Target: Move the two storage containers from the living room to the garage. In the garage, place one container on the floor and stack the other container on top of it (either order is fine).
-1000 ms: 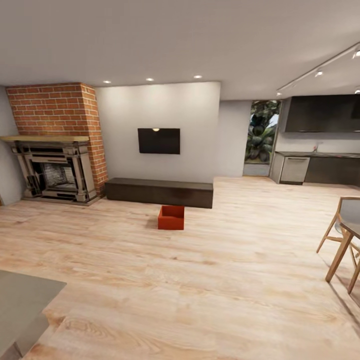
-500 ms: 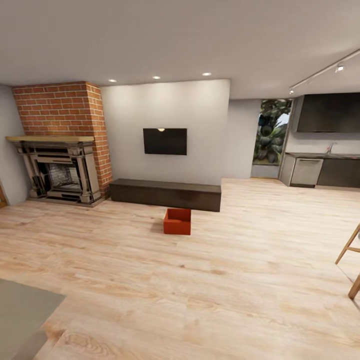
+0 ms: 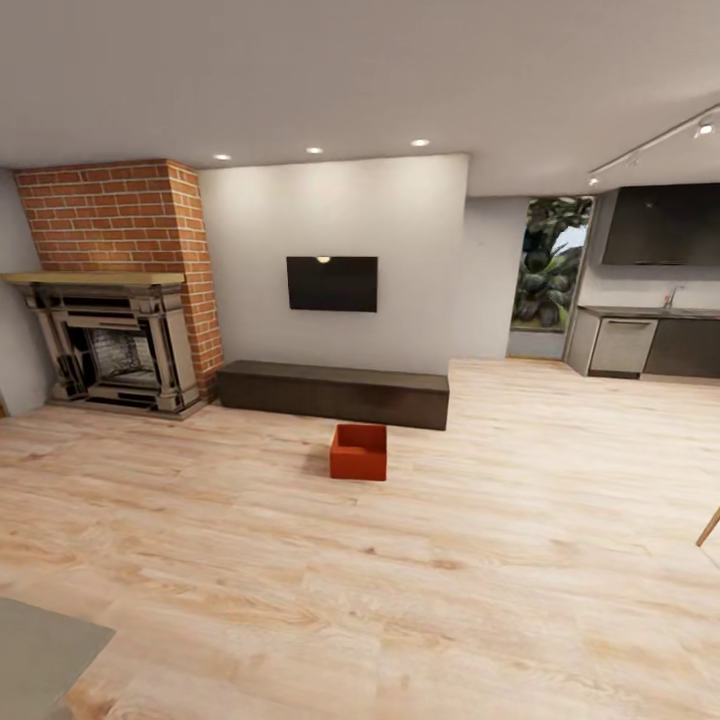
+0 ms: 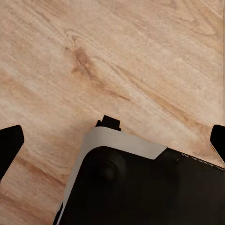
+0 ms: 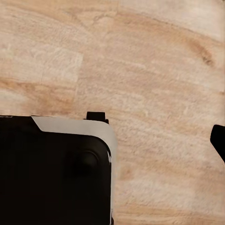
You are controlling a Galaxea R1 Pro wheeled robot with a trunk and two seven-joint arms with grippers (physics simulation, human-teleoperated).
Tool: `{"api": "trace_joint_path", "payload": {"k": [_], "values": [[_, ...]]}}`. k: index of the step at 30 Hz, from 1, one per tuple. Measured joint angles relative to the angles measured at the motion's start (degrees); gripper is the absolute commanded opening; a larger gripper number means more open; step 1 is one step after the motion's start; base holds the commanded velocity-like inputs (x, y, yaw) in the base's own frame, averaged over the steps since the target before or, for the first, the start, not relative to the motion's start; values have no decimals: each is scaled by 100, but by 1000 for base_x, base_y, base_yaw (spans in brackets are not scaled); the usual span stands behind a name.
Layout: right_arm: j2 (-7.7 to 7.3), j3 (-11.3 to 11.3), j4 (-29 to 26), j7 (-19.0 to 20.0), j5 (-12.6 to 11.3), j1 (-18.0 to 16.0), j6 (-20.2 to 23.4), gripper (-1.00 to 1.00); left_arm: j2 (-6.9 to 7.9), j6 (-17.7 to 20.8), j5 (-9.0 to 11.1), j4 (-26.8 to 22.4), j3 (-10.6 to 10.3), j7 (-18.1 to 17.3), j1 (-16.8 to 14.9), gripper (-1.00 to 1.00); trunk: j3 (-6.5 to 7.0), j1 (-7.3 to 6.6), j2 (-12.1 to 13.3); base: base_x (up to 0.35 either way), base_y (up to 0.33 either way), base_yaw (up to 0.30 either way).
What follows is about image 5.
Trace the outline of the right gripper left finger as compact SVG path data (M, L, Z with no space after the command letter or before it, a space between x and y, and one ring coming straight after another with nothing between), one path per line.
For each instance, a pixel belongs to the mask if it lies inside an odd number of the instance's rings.
M0 130L0 180L4 177L23 143L24 135L21 125Z

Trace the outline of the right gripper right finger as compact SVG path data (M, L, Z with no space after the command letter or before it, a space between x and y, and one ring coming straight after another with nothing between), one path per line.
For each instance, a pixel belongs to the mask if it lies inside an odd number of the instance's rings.
M210 141L225 162L225 127L221 125L214 125L211 132Z

